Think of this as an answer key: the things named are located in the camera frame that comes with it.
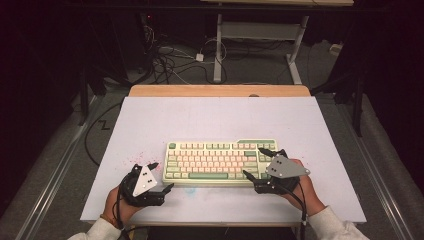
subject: wrist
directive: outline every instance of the wrist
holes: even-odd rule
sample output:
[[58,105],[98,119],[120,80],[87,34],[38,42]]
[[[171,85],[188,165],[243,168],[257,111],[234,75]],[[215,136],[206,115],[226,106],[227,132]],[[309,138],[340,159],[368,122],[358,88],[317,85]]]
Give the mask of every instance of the wrist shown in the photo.
[[312,201],[306,201],[306,211],[308,216],[313,216],[325,209],[325,205],[318,198]]
[[100,218],[102,218],[102,219],[104,219],[105,221],[107,221],[107,222],[109,222],[110,224],[112,224],[112,226],[114,226],[116,229],[119,229],[119,226],[118,226],[118,221],[116,220],[116,218],[115,217],[111,217],[111,216],[108,216],[107,214],[100,214]]

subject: white sleeve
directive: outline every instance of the white sleeve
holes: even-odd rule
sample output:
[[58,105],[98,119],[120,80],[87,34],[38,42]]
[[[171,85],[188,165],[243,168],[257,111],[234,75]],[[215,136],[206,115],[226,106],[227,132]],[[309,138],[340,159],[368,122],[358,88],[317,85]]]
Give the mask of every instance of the white sleeve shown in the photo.
[[103,218],[97,219],[87,233],[78,233],[68,240],[117,240],[121,231]]
[[353,223],[341,221],[329,206],[308,219],[318,239],[368,239]]

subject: table leg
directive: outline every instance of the table leg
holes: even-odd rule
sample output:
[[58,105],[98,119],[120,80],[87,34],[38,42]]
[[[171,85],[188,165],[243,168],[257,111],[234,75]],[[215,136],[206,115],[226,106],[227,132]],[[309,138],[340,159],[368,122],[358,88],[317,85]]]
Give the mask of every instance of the table leg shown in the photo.
[[216,25],[216,55],[215,55],[215,67],[213,71],[213,82],[221,82],[221,64],[222,64],[222,52],[221,52],[221,40],[222,40],[222,14],[218,14],[218,21]]
[[289,67],[290,74],[292,76],[294,84],[302,84],[302,81],[300,80],[299,71],[297,70],[297,67],[296,67],[295,60],[296,60],[297,53],[299,52],[300,44],[302,43],[303,35],[305,34],[306,24],[308,23],[308,19],[309,19],[309,16],[304,16],[302,18],[302,22],[296,34],[293,53],[287,54],[286,56],[287,64],[289,65],[288,67]]

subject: person's left hand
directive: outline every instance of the person's left hand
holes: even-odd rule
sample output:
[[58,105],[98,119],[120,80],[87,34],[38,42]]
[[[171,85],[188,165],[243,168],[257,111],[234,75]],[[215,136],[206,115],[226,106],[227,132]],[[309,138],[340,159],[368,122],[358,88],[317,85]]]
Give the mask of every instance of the person's left hand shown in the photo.
[[[115,187],[114,189],[110,190],[105,204],[105,209],[103,211],[103,214],[106,215],[109,219],[112,219],[113,221],[117,221],[115,218],[117,216],[117,204],[116,199],[118,196],[118,187]],[[134,207],[129,205],[122,196],[120,196],[120,202],[119,202],[119,212],[122,223],[125,225],[128,223],[128,221],[131,219],[131,217],[138,211],[143,209],[143,207]]]

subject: hand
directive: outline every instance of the hand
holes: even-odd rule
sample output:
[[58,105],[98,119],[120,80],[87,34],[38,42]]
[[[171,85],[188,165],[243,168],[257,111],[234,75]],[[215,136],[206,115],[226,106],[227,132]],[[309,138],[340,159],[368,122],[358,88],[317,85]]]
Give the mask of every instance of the hand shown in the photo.
[[[109,192],[109,195],[107,196],[107,199],[106,199],[105,209],[103,211],[104,215],[106,215],[107,217],[109,217],[109,219],[112,219],[115,222],[116,222],[115,216],[118,217],[117,205],[115,204],[117,196],[118,196],[118,187],[115,187]],[[125,225],[131,219],[131,217],[136,212],[143,209],[143,207],[134,207],[134,206],[128,205],[128,203],[124,199],[122,199],[122,196],[120,196],[120,199],[121,199],[119,202],[119,211],[121,215],[120,217],[121,217],[122,223]]]
[[[303,166],[300,160],[298,159],[291,159],[291,160]],[[312,180],[309,176],[307,175],[300,176],[300,183],[294,189],[293,193],[302,201],[304,201],[303,195],[305,195],[306,212],[309,216],[319,213],[325,209],[325,205],[318,198],[315,192],[314,186],[312,184]],[[297,202],[292,196],[290,196],[289,194],[284,194],[281,196],[287,199],[293,206],[302,210],[302,207],[300,206],[299,202]]]

